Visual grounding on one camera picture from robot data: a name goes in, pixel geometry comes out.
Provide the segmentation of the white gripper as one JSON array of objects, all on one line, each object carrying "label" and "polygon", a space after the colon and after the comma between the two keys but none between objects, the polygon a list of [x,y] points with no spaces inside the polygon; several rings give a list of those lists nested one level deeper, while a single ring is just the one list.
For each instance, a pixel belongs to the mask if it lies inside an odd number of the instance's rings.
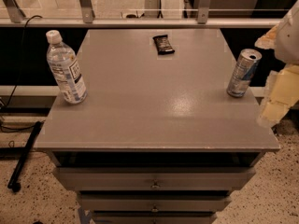
[{"label": "white gripper", "polygon": [[279,72],[271,71],[266,80],[257,123],[272,128],[299,101],[299,66],[295,65],[299,64],[299,0],[254,46],[274,49],[277,59],[291,63]]}]

